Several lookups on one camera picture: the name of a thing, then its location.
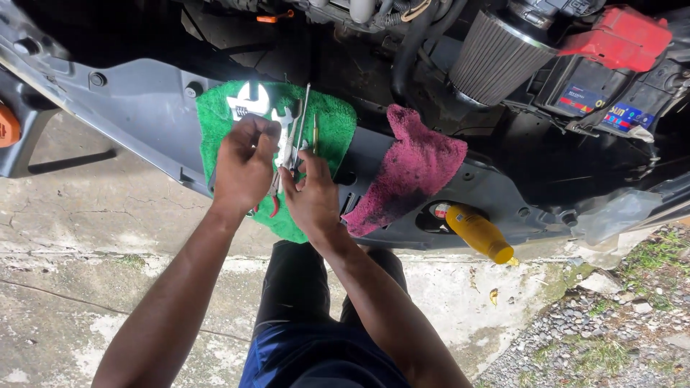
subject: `car battery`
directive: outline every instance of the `car battery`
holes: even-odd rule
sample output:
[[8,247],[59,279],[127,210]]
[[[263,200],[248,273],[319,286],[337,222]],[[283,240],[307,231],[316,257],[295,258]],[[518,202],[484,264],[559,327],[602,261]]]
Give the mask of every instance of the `car battery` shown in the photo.
[[[551,72],[534,99],[534,105],[567,117],[582,117],[603,106],[619,88],[624,88],[634,73],[612,70],[579,55],[560,57],[552,62]],[[669,60],[643,74],[637,82],[610,107],[607,116],[596,126],[614,135],[630,137],[637,126],[648,129],[676,89],[673,77],[683,67]]]

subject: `hand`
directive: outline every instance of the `hand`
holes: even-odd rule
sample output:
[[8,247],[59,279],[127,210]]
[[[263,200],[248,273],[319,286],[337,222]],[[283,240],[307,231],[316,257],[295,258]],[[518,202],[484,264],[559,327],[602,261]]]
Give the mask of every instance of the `hand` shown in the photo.
[[328,163],[309,149],[298,155],[304,160],[299,171],[306,173],[306,177],[297,185],[287,168],[278,169],[290,215],[312,242],[335,237],[344,225],[340,224],[338,186],[331,179]]
[[244,216],[261,202],[273,178],[279,137],[278,122],[251,113],[233,125],[218,150],[212,208]]

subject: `yellow plastic bottle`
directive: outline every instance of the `yellow plastic bottle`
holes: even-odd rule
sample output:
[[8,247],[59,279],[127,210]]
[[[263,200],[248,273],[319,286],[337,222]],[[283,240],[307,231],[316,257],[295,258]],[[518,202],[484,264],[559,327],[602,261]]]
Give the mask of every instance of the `yellow plastic bottle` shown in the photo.
[[446,212],[446,222],[470,247],[496,264],[505,264],[515,253],[501,231],[471,206],[453,204]]

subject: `cracked concrete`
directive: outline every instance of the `cracked concrete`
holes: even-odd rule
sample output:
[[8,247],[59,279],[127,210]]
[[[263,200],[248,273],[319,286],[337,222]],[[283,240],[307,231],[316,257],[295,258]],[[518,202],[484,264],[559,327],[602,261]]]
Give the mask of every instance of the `cracked concrete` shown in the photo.
[[[33,162],[109,146],[73,117],[57,115]],[[115,332],[210,200],[127,152],[90,166],[0,180],[0,190],[0,384],[87,387]],[[612,253],[563,240],[526,244],[516,248],[522,261],[516,268],[466,249],[398,253],[412,299],[463,370],[475,376],[531,317],[562,296],[565,278],[588,271],[567,271],[568,258],[609,266],[646,235],[622,236]],[[243,223],[176,387],[237,385],[275,241],[267,228]],[[332,273],[329,284],[331,314],[338,316],[344,291]],[[494,288],[497,306],[489,301]]]

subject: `pink towel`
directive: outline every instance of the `pink towel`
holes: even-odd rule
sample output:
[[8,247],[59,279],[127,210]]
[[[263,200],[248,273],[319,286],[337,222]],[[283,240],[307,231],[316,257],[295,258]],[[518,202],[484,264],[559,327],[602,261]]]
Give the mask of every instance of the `pink towel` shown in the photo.
[[467,155],[467,143],[425,127],[416,111],[393,104],[387,115],[398,141],[386,152],[366,195],[343,215],[356,237],[400,219],[441,191]]

